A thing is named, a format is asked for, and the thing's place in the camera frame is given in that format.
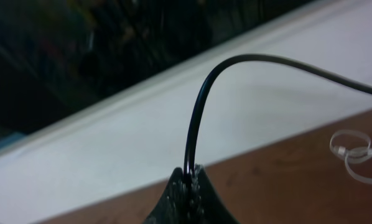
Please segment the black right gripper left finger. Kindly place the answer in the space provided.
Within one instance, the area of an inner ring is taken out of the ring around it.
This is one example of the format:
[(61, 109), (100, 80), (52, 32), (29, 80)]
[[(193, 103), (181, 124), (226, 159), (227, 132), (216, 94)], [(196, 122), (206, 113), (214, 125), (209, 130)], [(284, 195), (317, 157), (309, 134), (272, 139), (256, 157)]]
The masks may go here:
[(171, 174), (158, 203), (142, 224), (187, 223), (187, 190), (183, 183), (182, 169), (177, 167)]

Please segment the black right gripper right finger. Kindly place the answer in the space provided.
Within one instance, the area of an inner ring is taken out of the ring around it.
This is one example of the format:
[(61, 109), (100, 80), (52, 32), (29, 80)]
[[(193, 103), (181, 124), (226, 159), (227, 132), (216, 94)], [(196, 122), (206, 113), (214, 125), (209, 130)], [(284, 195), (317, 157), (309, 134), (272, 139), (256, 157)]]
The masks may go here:
[(201, 165), (195, 166), (190, 192), (191, 223), (239, 223), (223, 204), (204, 167)]

